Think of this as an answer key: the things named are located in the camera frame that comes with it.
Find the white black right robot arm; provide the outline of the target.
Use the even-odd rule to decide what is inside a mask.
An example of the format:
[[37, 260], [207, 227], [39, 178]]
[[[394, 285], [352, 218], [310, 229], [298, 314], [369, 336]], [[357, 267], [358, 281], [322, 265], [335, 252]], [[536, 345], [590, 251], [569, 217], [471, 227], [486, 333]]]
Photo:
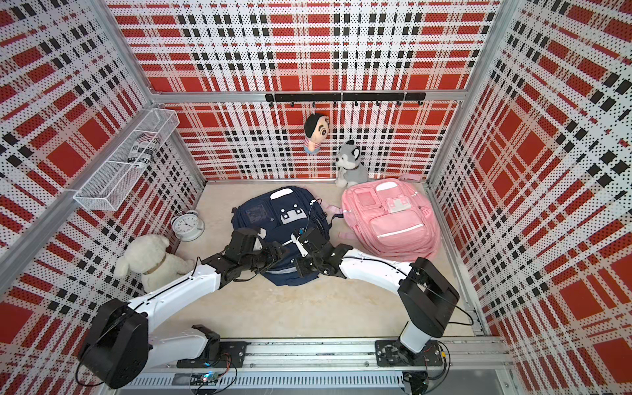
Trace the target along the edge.
[[423, 366], [432, 359], [445, 364], [448, 356], [439, 344], [454, 311], [459, 310], [460, 294], [426, 258], [396, 262], [364, 253], [350, 245], [333, 245], [317, 230], [291, 235], [299, 256], [296, 270], [305, 277], [320, 273], [328, 277], [363, 281], [395, 294], [408, 320], [394, 342], [376, 343], [380, 366]]

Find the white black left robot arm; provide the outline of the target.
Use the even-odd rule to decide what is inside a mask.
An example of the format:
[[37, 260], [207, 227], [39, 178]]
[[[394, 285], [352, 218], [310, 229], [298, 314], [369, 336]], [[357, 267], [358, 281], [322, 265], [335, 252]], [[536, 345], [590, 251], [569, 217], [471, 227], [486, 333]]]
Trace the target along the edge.
[[153, 337], [167, 319], [194, 301], [219, 291], [241, 273], [261, 273], [288, 255], [280, 243], [266, 242], [259, 230], [240, 228], [220, 253], [199, 259], [180, 280], [123, 302], [111, 299], [100, 306], [78, 353], [85, 367], [101, 384], [123, 388], [146, 368], [175, 360], [217, 359], [220, 337], [202, 324], [174, 337]]

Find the pink school backpack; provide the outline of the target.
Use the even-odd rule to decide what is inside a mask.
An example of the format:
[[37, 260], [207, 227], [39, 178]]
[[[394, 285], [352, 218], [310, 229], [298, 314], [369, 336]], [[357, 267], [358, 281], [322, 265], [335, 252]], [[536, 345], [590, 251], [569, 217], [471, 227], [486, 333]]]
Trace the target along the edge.
[[381, 179], [354, 185], [342, 193], [341, 215], [369, 253], [400, 262], [433, 258], [441, 246], [441, 231], [431, 202], [412, 184]]

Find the navy blue backpack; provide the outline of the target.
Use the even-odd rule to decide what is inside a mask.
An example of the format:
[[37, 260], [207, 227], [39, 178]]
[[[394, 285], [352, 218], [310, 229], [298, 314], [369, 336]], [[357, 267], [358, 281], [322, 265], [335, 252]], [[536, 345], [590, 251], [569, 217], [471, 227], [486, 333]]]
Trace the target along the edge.
[[326, 240], [330, 239], [328, 214], [308, 189], [296, 186], [276, 189], [235, 207], [232, 213], [234, 229], [263, 229], [266, 242], [276, 241], [287, 248], [287, 255], [263, 272], [268, 281], [275, 286], [302, 286], [318, 278], [316, 272], [305, 276], [298, 273], [296, 259], [301, 254], [291, 240], [294, 233], [308, 230], [318, 230]]

